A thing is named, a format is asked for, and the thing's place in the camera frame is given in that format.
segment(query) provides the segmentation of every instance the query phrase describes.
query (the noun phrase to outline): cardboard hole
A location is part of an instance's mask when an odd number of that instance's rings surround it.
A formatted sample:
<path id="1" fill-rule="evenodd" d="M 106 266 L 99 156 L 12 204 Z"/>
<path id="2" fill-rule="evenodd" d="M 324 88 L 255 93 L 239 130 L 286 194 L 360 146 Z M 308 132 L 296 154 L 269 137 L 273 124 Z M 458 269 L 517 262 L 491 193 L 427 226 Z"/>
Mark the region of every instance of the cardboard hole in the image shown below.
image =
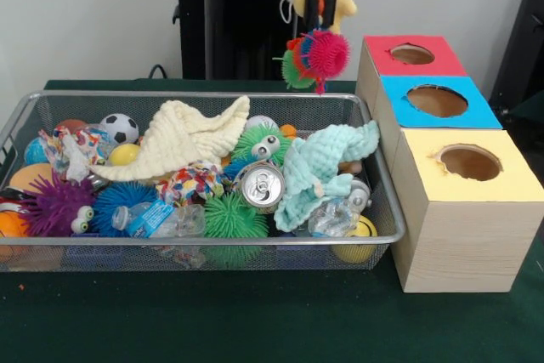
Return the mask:
<path id="1" fill-rule="evenodd" d="M 422 85 L 408 91 L 408 100 L 419 110 L 439 118 L 458 116 L 468 109 L 468 102 L 454 90 L 438 85 Z"/>
<path id="2" fill-rule="evenodd" d="M 434 61 L 434 54 L 429 50 L 408 43 L 393 48 L 391 55 L 395 60 L 411 65 L 431 64 Z"/>
<path id="3" fill-rule="evenodd" d="M 442 150 L 439 159 L 448 172 L 480 182 L 496 178 L 502 170 L 495 155 L 475 145 L 448 146 Z"/>

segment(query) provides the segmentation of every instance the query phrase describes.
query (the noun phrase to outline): stacked wooden boxes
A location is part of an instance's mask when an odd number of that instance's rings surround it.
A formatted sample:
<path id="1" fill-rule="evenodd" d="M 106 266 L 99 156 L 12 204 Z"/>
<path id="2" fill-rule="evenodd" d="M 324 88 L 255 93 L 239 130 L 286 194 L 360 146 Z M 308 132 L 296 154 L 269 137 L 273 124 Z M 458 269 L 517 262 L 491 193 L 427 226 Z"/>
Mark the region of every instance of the stacked wooden boxes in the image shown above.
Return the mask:
<path id="1" fill-rule="evenodd" d="M 544 189 L 443 37 L 365 37 L 357 94 L 379 124 L 407 231 L 405 292 L 508 292 Z"/>

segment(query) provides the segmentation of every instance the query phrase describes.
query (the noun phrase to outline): green table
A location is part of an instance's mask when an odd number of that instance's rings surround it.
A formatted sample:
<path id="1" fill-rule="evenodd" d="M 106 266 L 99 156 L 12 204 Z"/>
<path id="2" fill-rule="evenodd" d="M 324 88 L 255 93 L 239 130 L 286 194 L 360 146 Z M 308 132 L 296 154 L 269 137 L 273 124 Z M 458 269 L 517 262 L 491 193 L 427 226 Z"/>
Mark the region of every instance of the green table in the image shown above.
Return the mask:
<path id="1" fill-rule="evenodd" d="M 175 80 L 48 84 L 251 87 Z M 332 88 L 348 92 L 354 84 Z M 535 240 L 507 294 L 404 294 L 390 252 L 370 272 L 6 274 L 0 275 L 0 356 L 6 362 L 544 361 L 543 267 L 544 246 Z"/>

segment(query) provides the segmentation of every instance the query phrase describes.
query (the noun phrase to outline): pink spiky ball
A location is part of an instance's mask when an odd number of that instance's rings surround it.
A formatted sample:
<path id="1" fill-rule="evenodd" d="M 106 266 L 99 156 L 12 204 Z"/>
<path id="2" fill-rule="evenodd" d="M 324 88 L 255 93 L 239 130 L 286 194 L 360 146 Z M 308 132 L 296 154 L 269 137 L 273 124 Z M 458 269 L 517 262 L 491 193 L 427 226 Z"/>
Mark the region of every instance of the pink spiky ball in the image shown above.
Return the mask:
<path id="1" fill-rule="evenodd" d="M 75 232 L 93 217 L 93 186 L 88 179 L 81 183 L 63 182 L 53 172 L 51 182 L 42 176 L 30 183 L 36 191 L 26 191 L 33 196 L 21 202 L 21 217 L 28 224 L 28 234 L 41 237 L 65 237 Z"/>
<path id="2" fill-rule="evenodd" d="M 338 77 L 349 62 L 348 40 L 330 31 L 314 31 L 313 36 L 308 52 L 312 71 L 321 78 Z"/>

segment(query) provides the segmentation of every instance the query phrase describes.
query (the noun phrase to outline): yellow box top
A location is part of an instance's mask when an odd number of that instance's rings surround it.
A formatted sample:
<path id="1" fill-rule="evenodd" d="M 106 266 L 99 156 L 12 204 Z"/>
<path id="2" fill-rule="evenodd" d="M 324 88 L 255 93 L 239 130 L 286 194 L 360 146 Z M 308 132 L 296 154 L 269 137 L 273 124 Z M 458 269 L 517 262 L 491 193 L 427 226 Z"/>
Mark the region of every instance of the yellow box top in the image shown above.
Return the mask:
<path id="1" fill-rule="evenodd" d="M 507 131 L 403 128 L 403 133 L 430 201 L 544 202 L 544 189 Z"/>

